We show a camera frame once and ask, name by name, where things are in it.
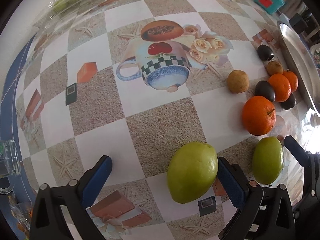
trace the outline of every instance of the red patch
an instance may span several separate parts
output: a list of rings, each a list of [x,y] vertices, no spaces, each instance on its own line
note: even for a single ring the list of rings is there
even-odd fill
[[[259,0],[259,3],[261,3],[266,8],[273,4],[271,0]]]
[[[153,43],[148,48],[149,55],[158,55],[160,53],[170,53],[172,51],[172,47],[170,44],[166,42],[157,42]]]

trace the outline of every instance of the kiwi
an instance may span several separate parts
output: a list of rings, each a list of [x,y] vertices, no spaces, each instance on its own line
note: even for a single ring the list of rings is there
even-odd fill
[[[283,74],[283,68],[279,61],[270,61],[267,65],[267,72],[270,76],[274,74]]]
[[[232,71],[227,78],[227,85],[232,93],[242,93],[249,88],[249,77],[242,70]]]

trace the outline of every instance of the table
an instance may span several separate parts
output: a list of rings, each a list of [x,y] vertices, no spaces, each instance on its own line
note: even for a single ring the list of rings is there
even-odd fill
[[[263,137],[292,135],[305,150],[319,150],[319,118],[298,92],[289,111],[275,103],[277,121],[267,135],[252,136],[242,126],[244,103],[268,78],[255,50],[257,33],[271,33],[276,59],[286,67],[275,45],[276,22],[253,0],[92,0],[38,32],[14,100],[30,186],[66,185],[109,155],[113,171],[96,202],[119,194],[143,223],[104,221],[112,228],[101,227],[106,238],[218,239],[236,209],[213,188],[187,204],[172,200],[166,171],[179,147],[207,142],[248,178]],[[247,92],[228,90],[234,69],[248,74]],[[284,183],[295,204],[303,169],[285,148],[284,159],[271,186]],[[215,212],[200,217],[198,201],[212,196]]]

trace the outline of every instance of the green mango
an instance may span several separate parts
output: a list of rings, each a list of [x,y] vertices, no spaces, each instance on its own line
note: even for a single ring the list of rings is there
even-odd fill
[[[252,158],[252,172],[257,182],[269,185],[278,178],[283,168],[283,150],[276,137],[262,138]]]
[[[190,142],[172,157],[167,182],[172,199],[188,203],[200,198],[212,186],[218,173],[215,149],[201,142]]]

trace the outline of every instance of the white wall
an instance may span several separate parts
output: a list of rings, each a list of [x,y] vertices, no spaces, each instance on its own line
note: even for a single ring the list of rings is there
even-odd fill
[[[37,31],[32,27],[34,20],[50,1],[23,0],[0,35],[0,95],[12,62]]]

